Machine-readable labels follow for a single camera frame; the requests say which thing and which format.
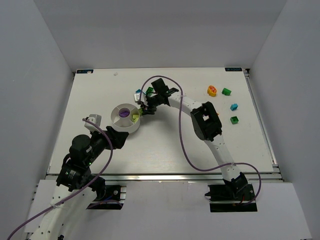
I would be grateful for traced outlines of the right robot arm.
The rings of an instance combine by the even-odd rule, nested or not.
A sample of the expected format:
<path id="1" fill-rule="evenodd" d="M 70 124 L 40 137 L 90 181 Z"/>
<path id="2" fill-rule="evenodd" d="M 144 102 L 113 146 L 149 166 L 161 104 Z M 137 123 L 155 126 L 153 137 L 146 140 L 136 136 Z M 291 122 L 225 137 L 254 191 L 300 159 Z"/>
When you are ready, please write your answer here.
<path id="1" fill-rule="evenodd" d="M 199 172 L 210 172 L 220 169 L 222 179 L 230 194 L 236 198 L 247 187 L 248 180 L 233 160 L 223 138 L 222 123 L 213 104 L 201 103 L 184 95 L 182 87 L 173 79 L 157 75 L 146 80 L 157 78 L 151 83 L 154 93 L 139 93 L 137 103 L 143 115 L 153 115 L 160 105 L 167 105 L 179 110 L 178 132 L 182 152 L 188 164 Z M 182 113 L 191 118 L 195 135 L 203 141 L 212 152 L 218 166 L 208 169 L 196 167 L 189 159 L 182 137 Z"/>

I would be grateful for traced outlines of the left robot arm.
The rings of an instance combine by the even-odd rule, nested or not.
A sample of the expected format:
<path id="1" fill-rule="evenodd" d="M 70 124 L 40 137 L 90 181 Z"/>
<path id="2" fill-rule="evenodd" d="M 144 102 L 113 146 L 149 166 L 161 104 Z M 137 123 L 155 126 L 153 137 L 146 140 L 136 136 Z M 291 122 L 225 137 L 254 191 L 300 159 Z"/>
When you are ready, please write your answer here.
<path id="1" fill-rule="evenodd" d="M 65 240 L 88 208 L 108 204 L 122 208 L 115 190 L 107 187 L 102 177 L 92 174 L 90 166 L 103 151 L 121 149 L 128 136 L 128 132 L 118 132 L 107 126 L 104 131 L 73 138 L 56 179 L 51 210 L 43 215 L 30 239 Z"/>

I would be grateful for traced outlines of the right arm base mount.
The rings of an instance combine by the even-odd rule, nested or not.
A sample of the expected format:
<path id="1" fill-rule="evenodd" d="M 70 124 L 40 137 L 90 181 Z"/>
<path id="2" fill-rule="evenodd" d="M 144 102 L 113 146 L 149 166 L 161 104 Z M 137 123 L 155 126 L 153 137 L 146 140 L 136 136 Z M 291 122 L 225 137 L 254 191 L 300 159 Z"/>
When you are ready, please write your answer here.
<path id="1" fill-rule="evenodd" d="M 248 184 L 237 196 L 222 184 L 208 186 L 204 197 L 209 200 L 211 213 L 253 213 L 257 212 L 255 192 L 252 184 Z"/>

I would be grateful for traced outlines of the small blue lego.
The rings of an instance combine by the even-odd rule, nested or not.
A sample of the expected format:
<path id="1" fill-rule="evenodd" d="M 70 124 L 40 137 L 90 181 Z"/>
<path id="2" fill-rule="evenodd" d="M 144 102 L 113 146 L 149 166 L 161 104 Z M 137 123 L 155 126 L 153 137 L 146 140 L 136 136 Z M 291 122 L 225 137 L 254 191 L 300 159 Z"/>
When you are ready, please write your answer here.
<path id="1" fill-rule="evenodd" d="M 237 103 L 234 103 L 234 104 L 232 104 L 232 105 L 230 106 L 230 110 L 231 110 L 231 111 L 235 111 L 235 110 L 237 110 L 237 108 L 238 108 L 238 104 L 237 104 Z"/>

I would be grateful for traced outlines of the purple long lego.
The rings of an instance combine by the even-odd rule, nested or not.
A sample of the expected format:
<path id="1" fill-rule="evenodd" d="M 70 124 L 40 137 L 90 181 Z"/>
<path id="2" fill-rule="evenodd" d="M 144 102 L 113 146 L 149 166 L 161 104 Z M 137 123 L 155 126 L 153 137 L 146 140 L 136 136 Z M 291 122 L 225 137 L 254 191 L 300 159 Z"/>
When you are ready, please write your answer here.
<path id="1" fill-rule="evenodd" d="M 130 110 L 128 108 L 121 108 L 119 111 L 118 111 L 118 115 L 121 117 L 121 118 L 126 118 L 130 115 Z"/>

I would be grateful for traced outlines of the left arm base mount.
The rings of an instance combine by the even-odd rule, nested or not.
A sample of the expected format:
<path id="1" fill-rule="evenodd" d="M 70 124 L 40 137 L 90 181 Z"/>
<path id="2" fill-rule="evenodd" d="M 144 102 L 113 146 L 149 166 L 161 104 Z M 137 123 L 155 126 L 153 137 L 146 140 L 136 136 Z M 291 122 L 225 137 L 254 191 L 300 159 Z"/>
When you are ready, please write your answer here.
<path id="1" fill-rule="evenodd" d="M 88 210 L 121 210 L 126 199 L 127 186 L 123 182 L 107 182 L 104 191 L 89 204 Z"/>

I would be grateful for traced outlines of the lime square lego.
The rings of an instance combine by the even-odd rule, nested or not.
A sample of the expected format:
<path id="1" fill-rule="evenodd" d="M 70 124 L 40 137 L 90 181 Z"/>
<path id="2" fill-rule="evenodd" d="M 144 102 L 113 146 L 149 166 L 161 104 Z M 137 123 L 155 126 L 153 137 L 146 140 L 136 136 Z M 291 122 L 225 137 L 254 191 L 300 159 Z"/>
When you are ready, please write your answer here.
<path id="1" fill-rule="evenodd" d="M 131 120 L 132 120 L 132 122 L 133 122 L 134 124 L 139 120 L 139 118 L 140 118 L 140 115 L 139 115 L 139 114 L 133 114 L 133 115 L 131 116 Z"/>

